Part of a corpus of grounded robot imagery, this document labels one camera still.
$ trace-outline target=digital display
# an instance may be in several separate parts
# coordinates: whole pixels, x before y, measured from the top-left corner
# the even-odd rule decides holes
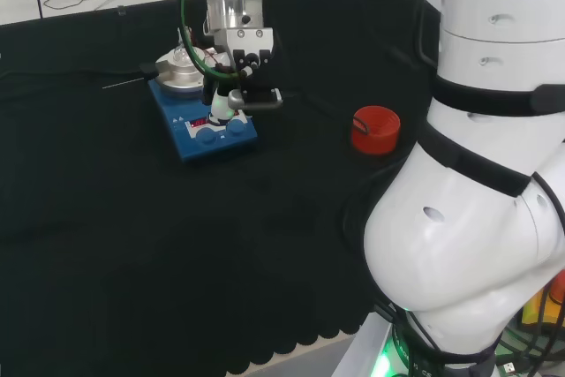
[[[202,125],[208,124],[208,118],[204,117],[204,118],[194,119],[190,123],[191,123],[191,128],[201,127]]]

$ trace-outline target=red bottle cap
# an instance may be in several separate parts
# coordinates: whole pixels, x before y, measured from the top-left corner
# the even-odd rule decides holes
[[[396,148],[400,118],[382,106],[365,106],[353,117],[351,143],[367,155],[385,155]]]

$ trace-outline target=red cap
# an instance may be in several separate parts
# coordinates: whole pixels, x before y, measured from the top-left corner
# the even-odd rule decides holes
[[[561,271],[555,277],[554,283],[551,285],[549,295],[556,304],[561,304],[563,302],[563,298],[565,297],[565,271]]]
[[[365,106],[353,117],[351,143],[364,154],[385,155],[396,148],[400,118],[382,106]]]

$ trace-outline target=black mat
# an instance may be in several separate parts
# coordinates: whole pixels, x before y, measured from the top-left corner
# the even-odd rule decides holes
[[[299,72],[279,56],[274,79],[344,114],[390,107],[410,147],[423,70],[374,47],[355,0],[275,2]],[[365,7],[408,51],[413,0]],[[204,0],[190,10],[201,22]],[[134,68],[174,47],[175,24],[163,2],[0,27],[0,72]],[[287,91],[255,117],[255,149],[182,165],[144,83],[101,90],[120,80],[0,82],[2,376],[215,377],[355,332],[371,302],[336,214],[386,160],[354,155],[340,123]]]

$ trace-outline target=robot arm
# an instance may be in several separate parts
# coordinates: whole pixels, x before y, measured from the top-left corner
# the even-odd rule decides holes
[[[220,84],[216,88],[210,119],[222,123],[233,117],[233,110],[280,106],[278,89],[260,87],[252,76],[262,73],[274,47],[273,30],[264,26],[262,0],[207,0],[203,27],[214,38],[216,50],[227,53],[231,70],[246,76],[237,86]],[[214,84],[214,78],[206,79],[205,84]]]
[[[554,1],[443,0],[426,130],[365,227],[374,280],[444,352],[493,346],[565,267],[556,207],[531,180],[537,171],[565,202]]]

